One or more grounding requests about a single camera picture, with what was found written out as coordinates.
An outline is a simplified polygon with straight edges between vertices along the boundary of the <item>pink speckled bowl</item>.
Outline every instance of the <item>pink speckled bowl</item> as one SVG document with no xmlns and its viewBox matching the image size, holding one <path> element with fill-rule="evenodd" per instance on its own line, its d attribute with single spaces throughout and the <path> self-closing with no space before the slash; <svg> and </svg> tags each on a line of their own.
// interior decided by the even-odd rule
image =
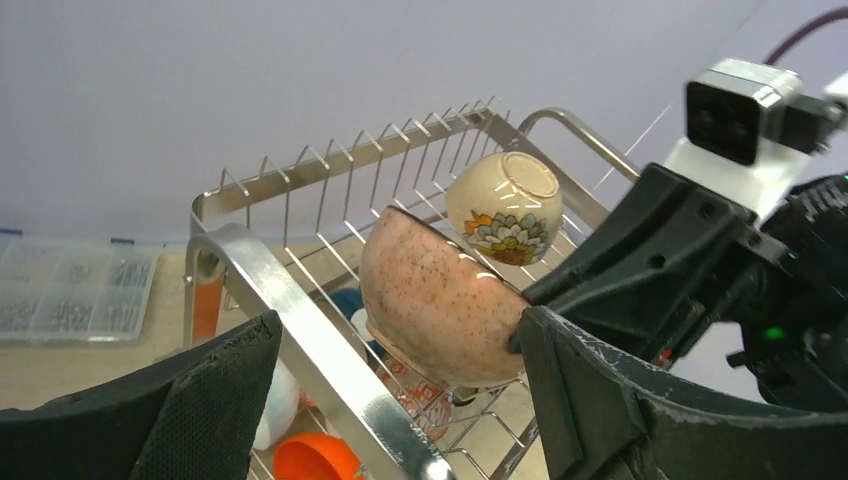
<svg viewBox="0 0 848 480">
<path fill-rule="evenodd" d="M 368 331 L 431 382 L 492 387 L 524 372 L 507 342 L 527 302 L 429 225 L 387 207 L 359 273 Z"/>
</svg>

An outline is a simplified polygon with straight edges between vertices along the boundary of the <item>flower pattern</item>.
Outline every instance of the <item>flower pattern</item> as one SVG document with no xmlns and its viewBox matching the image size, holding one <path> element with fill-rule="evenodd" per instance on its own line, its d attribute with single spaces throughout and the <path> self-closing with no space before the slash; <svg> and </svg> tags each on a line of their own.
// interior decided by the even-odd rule
<svg viewBox="0 0 848 480">
<path fill-rule="evenodd" d="M 537 220 L 528 213 L 521 220 L 515 215 L 479 215 L 465 222 L 465 240 L 480 253 L 507 265 L 523 266 L 538 262 L 548 246 L 547 219 Z"/>
</svg>

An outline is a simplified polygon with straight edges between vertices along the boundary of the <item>orange flower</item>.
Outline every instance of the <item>orange flower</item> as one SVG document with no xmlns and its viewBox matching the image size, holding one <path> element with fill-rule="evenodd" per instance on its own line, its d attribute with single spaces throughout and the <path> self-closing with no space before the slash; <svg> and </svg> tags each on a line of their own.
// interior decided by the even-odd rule
<svg viewBox="0 0 848 480">
<path fill-rule="evenodd" d="M 492 221 L 494 220 L 492 217 L 488 215 L 477 215 L 477 212 L 471 210 L 471 215 L 474 217 L 474 220 L 469 220 L 465 222 L 465 233 L 471 235 L 474 233 L 474 230 L 477 227 L 485 226 L 489 227 L 492 225 Z"/>
</svg>

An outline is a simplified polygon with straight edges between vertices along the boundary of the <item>cable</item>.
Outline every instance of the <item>cable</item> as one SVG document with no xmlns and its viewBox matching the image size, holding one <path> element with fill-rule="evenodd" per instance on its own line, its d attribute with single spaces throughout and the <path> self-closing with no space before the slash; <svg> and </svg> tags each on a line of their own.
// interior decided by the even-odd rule
<svg viewBox="0 0 848 480">
<path fill-rule="evenodd" d="M 848 20 L 848 7 L 838 7 L 829 12 L 823 13 L 818 17 L 810 20 L 806 25 L 799 28 L 789 38 L 785 39 L 780 45 L 775 48 L 766 61 L 766 65 L 774 65 L 777 63 L 792 47 L 798 42 L 806 38 L 811 33 L 820 30 L 822 27 L 829 25 L 839 20 Z"/>
</svg>

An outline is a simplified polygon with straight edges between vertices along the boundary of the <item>bowl rim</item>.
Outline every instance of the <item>bowl rim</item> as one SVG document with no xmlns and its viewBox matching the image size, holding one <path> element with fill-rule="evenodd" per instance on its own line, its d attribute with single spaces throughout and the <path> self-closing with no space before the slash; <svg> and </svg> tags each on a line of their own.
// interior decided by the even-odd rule
<svg viewBox="0 0 848 480">
<path fill-rule="evenodd" d="M 396 211 L 396 212 L 398 212 L 398 213 L 403 214 L 405 217 L 407 217 L 408 219 L 412 220 L 414 223 L 416 223 L 416 224 L 418 224 L 418 225 L 420 225 L 420 226 L 424 227 L 424 228 L 425 228 L 425 229 L 427 229 L 430 233 L 432 233 L 432 234 L 436 235 L 437 237 L 441 238 L 441 239 L 442 239 L 442 240 L 444 240 L 444 241 L 445 241 L 448 245 L 450 245 L 453 249 L 455 249 L 455 250 L 459 251 L 460 253 L 462 253 L 462 254 L 466 255 L 466 256 L 467 256 L 470 260 L 472 260 L 472 261 L 473 261 L 473 262 L 474 262 L 474 263 L 475 263 L 478 267 L 480 267 L 480 269 L 481 269 L 481 270 L 483 270 L 484 272 L 488 272 L 488 273 L 490 273 L 490 274 L 494 275 L 494 277 L 495 277 L 495 278 L 497 278 L 497 279 L 500 281 L 500 283 L 501 283 L 502 285 L 504 285 L 506 288 L 508 288 L 509 290 L 511 290 L 513 293 L 515 293 L 516 295 L 518 295 L 519 297 L 521 297 L 521 299 L 522 299 L 522 300 L 524 300 L 524 301 L 525 301 L 528 305 L 530 305 L 530 302 L 528 302 L 528 301 L 527 301 L 527 299 L 524 297 L 524 295 L 522 295 L 521 291 L 520 291 L 518 288 L 516 288 L 516 287 L 515 287 L 515 285 L 513 285 L 513 284 L 512 284 L 509 280 L 505 279 L 505 278 L 503 277 L 503 275 L 501 275 L 499 272 L 497 272 L 497 271 L 495 271 L 495 270 L 492 270 L 492 269 L 491 269 L 491 268 L 489 268 L 486 264 L 484 264 L 484 263 L 480 262 L 479 260 L 477 260 L 477 257 L 475 257 L 473 253 L 471 253 L 471 252 L 469 252 L 468 250 L 466 250 L 465 248 L 463 248 L 463 247 L 462 247 L 459 243 L 455 242 L 454 240 L 452 240 L 450 237 L 448 237 L 448 236 L 447 236 L 447 235 L 445 235 L 444 233 L 442 233 L 442 232 L 440 232 L 439 230 L 436 230 L 435 228 L 433 228 L 433 226 L 432 226 L 432 225 L 429 225 L 429 224 L 427 224 L 427 223 L 423 222 L 420 218 L 416 217 L 415 215 L 413 215 L 412 213 L 410 213 L 408 210 L 403 209 L 403 208 L 400 208 L 400 207 L 397 207 L 397 206 L 395 206 L 395 205 L 386 205 L 386 210 L 394 210 L 394 211 Z"/>
</svg>

